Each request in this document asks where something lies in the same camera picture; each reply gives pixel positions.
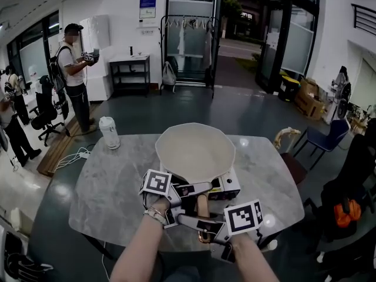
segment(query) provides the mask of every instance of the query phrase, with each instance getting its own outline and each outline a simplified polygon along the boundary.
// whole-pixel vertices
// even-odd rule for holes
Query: wooden board
[[[99,103],[90,105],[90,114],[92,114],[96,108],[99,107]],[[48,177],[53,177],[55,169],[59,161],[65,156],[65,152],[70,148],[74,138],[72,136],[81,134],[81,129],[78,124],[76,116],[67,124],[66,126],[70,133],[70,137],[65,134],[65,129],[61,134],[57,135],[46,155],[43,157],[42,161],[38,165],[37,171]]]

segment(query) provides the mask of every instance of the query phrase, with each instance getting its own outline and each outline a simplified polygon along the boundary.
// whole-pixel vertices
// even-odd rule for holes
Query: hand
[[[159,200],[157,200],[152,207],[156,209],[157,211],[161,212],[163,217],[166,214],[166,210],[170,208],[170,202],[167,200],[167,198],[162,197]]]

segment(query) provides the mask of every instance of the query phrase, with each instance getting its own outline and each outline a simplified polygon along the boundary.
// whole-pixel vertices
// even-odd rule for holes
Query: white bottle
[[[115,121],[111,117],[102,117],[99,121],[99,128],[108,148],[117,149],[120,146],[120,139],[116,131]]]

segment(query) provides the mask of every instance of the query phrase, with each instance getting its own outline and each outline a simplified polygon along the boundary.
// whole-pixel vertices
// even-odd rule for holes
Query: blue chair
[[[349,131],[348,123],[345,119],[341,120],[334,120],[330,124],[330,132],[329,135],[325,135],[319,132],[317,129],[309,126],[304,133],[299,138],[298,142],[294,145],[296,147],[300,140],[307,134],[307,140],[304,144],[298,149],[298,151],[294,154],[294,157],[300,153],[303,147],[308,143],[312,143],[315,147],[311,156],[316,152],[318,148],[320,148],[323,152],[319,155],[315,163],[311,166],[310,170],[316,166],[317,162],[321,159],[325,152],[331,152],[336,146],[342,141],[342,139],[346,136]]]

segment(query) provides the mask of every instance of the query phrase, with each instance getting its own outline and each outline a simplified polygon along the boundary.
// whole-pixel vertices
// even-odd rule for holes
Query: bracelet
[[[160,214],[159,211],[155,210],[154,208],[149,208],[145,210],[143,214],[149,215],[153,219],[159,221],[163,227],[167,225],[167,220]]]
[[[164,218],[163,214],[160,211],[158,211],[157,209],[155,209],[154,207],[149,207],[149,209],[154,210],[156,213],[158,213],[159,215],[161,215]]]

